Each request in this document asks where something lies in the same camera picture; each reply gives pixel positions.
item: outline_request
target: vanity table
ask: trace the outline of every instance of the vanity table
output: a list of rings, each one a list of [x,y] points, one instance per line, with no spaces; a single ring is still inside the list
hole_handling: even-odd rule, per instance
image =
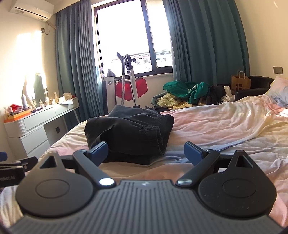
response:
[[[44,125],[59,117],[64,118],[64,115],[71,111],[74,111],[80,123],[75,111],[78,107],[78,98],[75,97],[62,103],[48,105],[22,119],[5,123],[8,143],[15,160],[31,156],[39,158],[50,147]]]

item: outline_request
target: window pane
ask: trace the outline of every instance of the window pane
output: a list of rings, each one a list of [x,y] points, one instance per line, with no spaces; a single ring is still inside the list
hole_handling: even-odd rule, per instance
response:
[[[116,53],[129,54],[137,60],[134,73],[152,71],[149,46],[140,0],[109,6],[97,11],[98,33],[104,76],[107,70],[122,76]]]
[[[162,0],[146,0],[157,67],[172,66],[171,40]]]

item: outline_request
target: window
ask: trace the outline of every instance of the window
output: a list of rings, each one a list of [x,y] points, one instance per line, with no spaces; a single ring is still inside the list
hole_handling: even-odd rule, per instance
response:
[[[129,54],[135,76],[172,72],[168,22],[162,0],[120,0],[95,8],[103,76],[122,76],[116,53]]]

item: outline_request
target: bed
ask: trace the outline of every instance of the bed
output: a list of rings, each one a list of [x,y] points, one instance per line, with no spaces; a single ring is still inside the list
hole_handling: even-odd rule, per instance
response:
[[[186,141],[205,150],[215,149],[225,154],[242,149],[277,189],[277,199],[270,216],[281,226],[288,225],[288,109],[277,105],[272,97],[261,95],[246,97],[235,103],[192,107],[163,114],[170,114],[175,119],[163,157],[149,166],[110,162],[101,164],[100,168],[117,182],[121,179],[171,179],[175,182],[193,168],[184,155]],[[48,151],[56,150],[60,155],[69,155],[78,149],[88,149],[85,125],[86,122],[77,125]],[[7,227],[22,217],[15,201],[16,188],[7,187],[0,194],[0,219]]]

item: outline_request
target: pillow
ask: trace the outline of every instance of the pillow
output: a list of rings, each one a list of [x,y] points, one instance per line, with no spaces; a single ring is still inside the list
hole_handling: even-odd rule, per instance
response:
[[[288,79],[277,76],[266,94],[274,98],[278,105],[288,107]]]

